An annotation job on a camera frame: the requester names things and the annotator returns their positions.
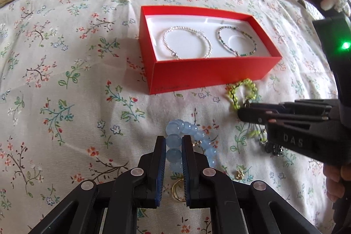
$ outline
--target jewelry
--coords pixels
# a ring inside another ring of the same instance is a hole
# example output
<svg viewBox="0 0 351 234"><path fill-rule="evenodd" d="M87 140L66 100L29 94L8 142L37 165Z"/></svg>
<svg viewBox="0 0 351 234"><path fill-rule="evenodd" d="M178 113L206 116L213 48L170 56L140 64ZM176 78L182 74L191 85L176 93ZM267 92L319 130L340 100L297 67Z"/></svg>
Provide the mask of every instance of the jewelry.
<svg viewBox="0 0 351 234"><path fill-rule="evenodd" d="M249 39L252 40L253 44L254 44L254 49L250 52L250 53L247 53L247 54L239 54L238 51L236 50L233 50L232 48L230 48L225 42L224 40L222 39L221 35L220 35L220 32L225 29L225 28L230 28L230 29L233 29L233 30L238 30L241 34L243 34L244 36L248 37ZM241 31L239 30L238 28L236 27L233 27L233 26L222 26L219 30L218 30L218 38L219 38L219 41L223 44L223 46L225 48L227 48L229 51L231 51L233 54L235 54L235 56L237 57L246 57L246 56L250 56L252 55L253 53L255 53L257 51L257 43L255 42L255 40L252 38L252 36L250 36L248 33L244 32L244 31Z"/></svg>
<svg viewBox="0 0 351 234"><path fill-rule="evenodd" d="M177 119L170 121L166 126L166 145L170 148L166 152L166 159L170 162L171 171L174 173L183 173L182 156L179 147L181 146L181 137L184 135L191 135L193 137L193 146L200 146L203 149L203 154L206 155L208 165L213 168L217 165L217 150L213 146L209 136L198 129L195 124L190 122L184 122L183 120ZM180 183L180 180L172 187L172 195L175 199L180 200L175 192L176 185Z"/></svg>
<svg viewBox="0 0 351 234"><path fill-rule="evenodd" d="M179 200L179 201L181 201L181 202L186 202L186 200L185 200L184 198L179 197L178 194L177 194L176 188L177 188L177 185L178 185L179 183L181 183L181 182L184 182L184 179L179 179L179 180L177 180L177 181L175 182L175 184L172 186L172 195L173 195L173 197L174 197L176 200Z"/></svg>
<svg viewBox="0 0 351 234"><path fill-rule="evenodd" d="M173 26L171 28L168 28L165 33L163 34L163 43L166 46L166 48L172 53L172 57L176 58L177 60L181 60L181 58L179 58L178 54L168 45L168 42L166 41L166 36L169 32L172 32L174 30L185 30L191 33L196 34L196 36L198 36L199 38L204 39L208 45L209 45L209 50L207 52L207 54L204 56L204 58L209 58L211 53L212 53L212 45L211 42L209 41L209 39L205 36L205 34L200 31L200 30L195 30L186 26Z"/></svg>
<svg viewBox="0 0 351 234"><path fill-rule="evenodd" d="M234 102L234 109L238 110L240 109L239 105L239 100L238 97L236 96L236 92L238 91L239 87L244 85L247 87L249 90L249 94L246 96L245 101L244 101L244 107L250 104L250 100L255 100L257 96L257 88L256 85L252 82L250 79L245 79L240 82L237 82L236 84L232 85L231 88L229 89L228 93L230 98Z"/></svg>
<svg viewBox="0 0 351 234"><path fill-rule="evenodd" d="M241 181L244 176L245 174L243 173L243 171L241 169L238 169L235 174L235 179Z"/></svg>

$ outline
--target gold ring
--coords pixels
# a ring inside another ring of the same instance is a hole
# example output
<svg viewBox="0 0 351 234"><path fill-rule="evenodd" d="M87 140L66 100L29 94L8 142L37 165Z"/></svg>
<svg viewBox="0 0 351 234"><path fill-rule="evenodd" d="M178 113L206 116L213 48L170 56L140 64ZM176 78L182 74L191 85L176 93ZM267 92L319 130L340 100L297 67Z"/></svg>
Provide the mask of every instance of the gold ring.
<svg viewBox="0 0 351 234"><path fill-rule="evenodd" d="M177 184L179 184L181 181L184 181L184 179L179 179L178 181L176 181L174 183L174 185L172 186L172 195L173 197L178 200L178 201L181 201L181 202L185 202L186 200L184 198L180 198L177 194L177 191L176 191L176 188L177 188Z"/></svg>

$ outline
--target human hand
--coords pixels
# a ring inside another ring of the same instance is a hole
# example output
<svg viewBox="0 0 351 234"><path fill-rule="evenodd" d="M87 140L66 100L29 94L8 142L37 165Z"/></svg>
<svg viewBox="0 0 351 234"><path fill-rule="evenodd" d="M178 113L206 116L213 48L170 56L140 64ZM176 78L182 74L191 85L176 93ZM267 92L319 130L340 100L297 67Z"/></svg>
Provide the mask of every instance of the human hand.
<svg viewBox="0 0 351 234"><path fill-rule="evenodd" d="M351 164L342 166L341 168L324 164L323 174L327 177L327 197L332 202L336 202L345 193L345 187L340 182L340 178L344 181L351 181Z"/></svg>

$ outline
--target green beaded bracelet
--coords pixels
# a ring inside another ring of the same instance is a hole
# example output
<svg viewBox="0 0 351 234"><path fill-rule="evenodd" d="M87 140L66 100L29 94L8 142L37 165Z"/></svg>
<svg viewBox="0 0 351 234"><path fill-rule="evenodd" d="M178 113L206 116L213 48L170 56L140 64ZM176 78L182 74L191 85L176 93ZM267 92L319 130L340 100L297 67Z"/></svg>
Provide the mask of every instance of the green beaded bracelet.
<svg viewBox="0 0 351 234"><path fill-rule="evenodd" d="M242 80L242 81L237 82L236 84L232 85L231 88L229 89L228 93L229 93L230 98L234 102L234 109L235 110L240 109L239 100L238 100L238 97L236 96L236 92L238 91L238 88L242 85L244 85L245 87L250 89L249 94L245 98L244 106L246 106L248 103L250 103L250 100L255 100L256 96L257 96L256 85L250 79L245 79L245 80Z"/></svg>

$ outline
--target blue beaded bracelet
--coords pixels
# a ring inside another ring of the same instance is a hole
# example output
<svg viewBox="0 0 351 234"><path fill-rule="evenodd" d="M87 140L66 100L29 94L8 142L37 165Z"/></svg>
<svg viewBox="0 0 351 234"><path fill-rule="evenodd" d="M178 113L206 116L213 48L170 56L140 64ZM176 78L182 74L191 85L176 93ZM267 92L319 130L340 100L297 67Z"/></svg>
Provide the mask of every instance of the blue beaded bracelet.
<svg viewBox="0 0 351 234"><path fill-rule="evenodd" d="M166 159L170 162L171 171L175 173L183 173L183 167L181 162L181 138L183 135L193 136L193 146L200 145L204 150L204 154L207 157L208 164L210 167L217 165L217 150L211 144L208 135L199 130L195 124L184 122L183 120L177 119L170 121L166 126L166 145L170 148L166 153Z"/></svg>

